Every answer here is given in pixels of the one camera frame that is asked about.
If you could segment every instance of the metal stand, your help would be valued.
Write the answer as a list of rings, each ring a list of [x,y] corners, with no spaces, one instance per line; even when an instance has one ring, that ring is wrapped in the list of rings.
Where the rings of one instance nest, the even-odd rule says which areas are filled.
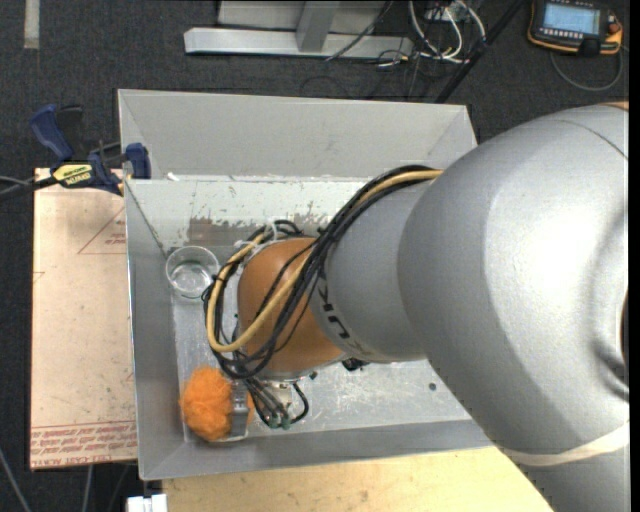
[[[330,57],[353,42],[354,34],[332,34],[340,2],[305,2],[295,31],[193,28],[184,34],[187,54],[253,54]],[[341,57],[376,59],[386,50],[411,51],[407,38],[364,36]]]

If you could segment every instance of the yellow cable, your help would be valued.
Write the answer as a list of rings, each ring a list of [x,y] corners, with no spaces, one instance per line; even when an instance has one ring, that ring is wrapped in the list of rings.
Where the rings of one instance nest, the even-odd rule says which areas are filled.
[[[405,183],[407,181],[432,180],[437,178],[441,174],[442,174],[441,170],[407,171],[402,174],[398,174],[396,176],[393,176],[383,181],[382,183],[379,183],[378,185],[373,187],[371,190],[367,191],[358,200],[356,205],[361,204],[362,202],[366,201],[370,197],[373,197],[374,195],[378,194],[382,190],[385,190],[394,185]],[[226,281],[227,275],[231,272],[232,265],[230,264],[233,264],[237,261],[242,260],[251,251],[251,249],[255,245],[258,245],[260,242],[262,242],[262,240],[264,240],[264,235],[259,235],[258,237],[256,237],[254,240],[250,242],[250,245],[248,245],[241,251],[238,251],[231,258],[229,258],[229,261],[227,262],[227,264],[223,267],[223,269],[218,274],[218,279],[216,280],[213,286],[213,290],[211,291],[211,296],[209,297],[209,303],[207,306],[207,337],[209,339],[209,345],[216,352],[233,352],[235,350],[238,350],[239,348],[244,347],[247,343],[249,343],[249,341],[251,341],[251,339],[255,336],[258,329],[262,327],[262,325],[265,323],[269,315],[276,308],[278,303],[284,298],[284,296],[287,293],[291,291],[291,289],[293,288],[293,285],[295,284],[296,280],[300,276],[300,273],[302,272],[302,268],[304,266],[306,259],[308,258],[308,255],[307,255],[302,260],[301,265],[294,271],[291,277],[287,279],[287,281],[284,283],[282,288],[278,290],[278,292],[273,297],[271,297],[269,302],[267,302],[265,308],[258,315],[258,317],[251,323],[249,328],[233,343],[230,343],[229,345],[223,345],[216,339],[215,334],[213,332],[213,326],[215,323],[215,305],[218,301],[218,296],[222,291],[223,283]]]
[[[398,174],[393,176],[382,183],[376,185],[371,190],[367,191],[356,203],[356,205],[366,201],[370,197],[373,197],[375,194],[380,191],[392,187],[394,185],[398,185],[399,183],[404,183],[406,181],[420,181],[420,180],[433,180],[442,174],[441,170],[425,170],[425,171],[407,171],[402,174]]]
[[[229,263],[233,263],[243,258],[250,250],[251,248],[249,247],[246,250],[238,252],[232,259],[229,260]],[[291,291],[291,288],[293,288],[293,285],[295,284],[296,280],[300,276],[300,273],[302,272],[302,267],[307,257],[308,256],[306,256],[302,260],[302,263],[300,264],[300,266],[294,271],[291,277],[287,279],[287,281],[284,283],[282,288],[280,288],[280,290],[278,290],[278,292],[269,300],[265,308],[258,315],[258,317],[251,323],[249,328],[242,334],[242,336],[240,336],[237,340],[235,340],[233,343],[230,343],[229,345],[223,345],[220,342],[218,342],[218,340],[216,339],[215,334],[213,332],[213,325],[215,321],[215,316],[214,316],[215,304],[217,302],[218,295],[220,294],[220,291],[222,289],[222,281],[225,280],[227,274],[231,271],[231,266],[227,265],[223,270],[224,274],[223,272],[220,272],[220,275],[218,276],[218,280],[216,281],[213,287],[213,290],[211,292],[211,297],[209,298],[209,305],[207,307],[207,337],[209,338],[209,345],[211,346],[211,348],[216,352],[233,352],[234,350],[238,350],[239,348],[242,348],[249,341],[251,341],[251,339],[255,336],[257,330],[260,327],[262,327],[262,325],[268,319],[269,315],[277,307],[279,302],[284,298],[284,296],[287,293]]]

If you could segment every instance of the gray metal tray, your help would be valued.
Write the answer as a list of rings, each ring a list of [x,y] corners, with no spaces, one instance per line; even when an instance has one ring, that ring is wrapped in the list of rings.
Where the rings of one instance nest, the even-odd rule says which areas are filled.
[[[129,180],[127,250],[139,467],[143,479],[251,471],[454,450],[490,444],[426,361],[335,364],[301,387],[310,414],[289,431],[255,418],[246,439],[207,443],[182,422],[178,398],[198,365],[215,365],[202,303],[178,299],[165,277],[170,252],[207,247],[223,262],[268,219],[308,233],[362,185],[337,178],[209,177]]]

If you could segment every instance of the screen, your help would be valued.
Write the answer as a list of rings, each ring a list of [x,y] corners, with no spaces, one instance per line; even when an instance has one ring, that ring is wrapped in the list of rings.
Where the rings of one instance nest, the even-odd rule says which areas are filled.
[[[544,10],[542,25],[545,28],[597,35],[600,31],[600,11],[548,3]]]

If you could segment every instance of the gray robot arm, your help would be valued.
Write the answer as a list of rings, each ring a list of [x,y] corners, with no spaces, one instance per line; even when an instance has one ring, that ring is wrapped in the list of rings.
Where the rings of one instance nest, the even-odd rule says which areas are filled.
[[[428,358],[556,512],[630,510],[627,143],[613,106],[496,137],[373,205],[312,300],[350,356]]]

